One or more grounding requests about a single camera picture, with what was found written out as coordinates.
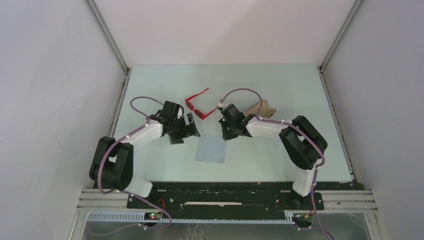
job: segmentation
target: aluminum frame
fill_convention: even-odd
[[[97,7],[95,0],[85,0],[87,7],[91,11],[95,21],[97,22],[100,31],[103,33],[106,41],[111,47],[111,50],[115,54],[116,58],[119,61],[123,71],[124,78],[122,82],[122,87],[120,89],[119,97],[117,99],[114,114],[110,120],[109,128],[107,131],[108,136],[113,136],[118,122],[119,114],[123,104],[124,96],[128,87],[128,82],[131,76],[131,70],[127,66],[124,57],[122,56],[112,34],[110,33],[100,11]],[[330,62],[334,52],[339,46],[343,36],[346,34],[349,29],[352,20],[358,13],[359,9],[363,5],[364,0],[356,0],[353,4],[348,16],[346,17],[342,27],[340,28],[337,37],[335,38],[333,44],[328,50],[327,55],[325,56],[322,64],[318,67],[318,71],[321,77],[322,86],[327,97],[328,104],[331,109],[331,114],[333,116],[334,123],[336,125],[337,133],[342,144],[343,153],[345,155],[347,165],[349,167],[350,173],[352,175],[352,180],[359,181],[357,167],[355,163],[351,160],[348,147],[345,143],[345,138],[342,133],[342,128],[338,119],[337,109],[333,103],[331,91],[327,85],[325,78],[325,69]],[[370,190],[321,190],[317,191],[322,194],[322,199],[324,201],[324,210],[319,211],[320,213],[328,214],[337,214],[337,213],[361,213],[364,214],[365,221],[367,223],[368,231],[371,237],[371,240],[383,240],[387,239],[387,235],[379,215],[377,205],[374,201],[373,194]],[[102,195],[98,192],[97,189],[83,189],[81,196],[78,202],[78,205],[75,210],[74,217],[72,219],[72,224],[69,229],[67,236],[68,240],[81,240],[84,237],[84,231],[89,219],[90,214],[92,213],[107,213],[107,212],[120,212],[120,213],[140,213],[143,211],[149,212],[150,209],[127,209],[127,199],[128,196],[123,193],[113,192],[108,195]],[[287,210],[286,214],[302,214],[309,211],[293,211]],[[185,222],[198,222],[199,219],[184,219]],[[113,219],[114,222],[120,222],[119,219]]]

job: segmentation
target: brown object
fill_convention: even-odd
[[[260,102],[258,102],[256,105],[251,107],[249,110],[244,112],[244,115],[247,116],[249,114],[256,114],[260,106]],[[268,108],[268,102],[266,100],[262,100],[262,108],[260,109],[259,116],[263,118],[269,119],[276,113],[275,108]]]

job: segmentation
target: light green surface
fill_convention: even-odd
[[[149,96],[162,102],[171,101],[189,109],[185,99],[207,92],[191,101],[204,113],[213,109],[220,98],[236,88],[250,88],[275,108],[273,119],[290,120],[303,115],[328,142],[326,164],[318,171],[318,181],[351,181],[349,169],[336,131],[321,79],[314,64],[214,64],[134,66],[125,93],[115,137],[122,136],[145,122],[133,111],[130,100]],[[258,103],[251,92],[238,91],[225,103],[233,103],[244,112]],[[148,115],[161,106],[139,99],[134,105]],[[205,120],[194,117],[204,135],[222,135],[219,111]],[[134,149],[134,172],[150,181],[193,182],[267,182],[293,181],[295,165],[279,140],[261,137],[238,137],[226,145],[224,163],[195,160],[198,138],[189,137],[184,144],[170,145],[167,136]]]

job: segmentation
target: red frame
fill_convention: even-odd
[[[190,102],[190,100],[194,99],[195,97],[199,96],[200,94],[206,92],[209,89],[206,88],[204,91],[202,91],[201,93],[195,94],[189,98],[185,99],[185,105],[187,105],[187,107],[193,111],[200,119],[205,120],[205,118],[207,118],[209,115],[211,115],[213,112],[215,112],[215,110],[218,108],[218,106],[215,107],[214,110],[210,111],[207,114],[204,114],[203,112],[201,112],[199,109],[195,108],[195,106],[193,106],[193,104]]]

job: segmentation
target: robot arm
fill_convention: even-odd
[[[219,122],[222,127],[223,139],[226,141],[238,136],[281,140],[291,161],[296,165],[293,191],[300,198],[305,198],[310,194],[316,162],[320,156],[306,139],[299,139],[298,132],[287,125],[283,125],[283,120],[281,120],[281,124],[278,124],[258,120],[254,114],[244,116],[233,104],[221,106],[218,109],[223,116]],[[326,140],[306,117],[297,116],[290,122],[302,130],[324,152],[327,148]]]
[[[105,188],[147,197],[153,185],[150,181],[133,173],[134,145],[142,147],[166,134],[168,134],[171,144],[182,144],[184,143],[183,139],[190,136],[200,137],[192,114],[188,113],[187,119],[185,119],[184,109],[181,105],[165,101],[162,110],[150,115],[148,123],[128,134],[107,156],[101,174],[102,185]],[[102,159],[107,149],[115,141],[114,138],[104,136],[98,142],[89,172],[92,180],[97,180]],[[115,162],[109,160],[112,157],[116,157]]]

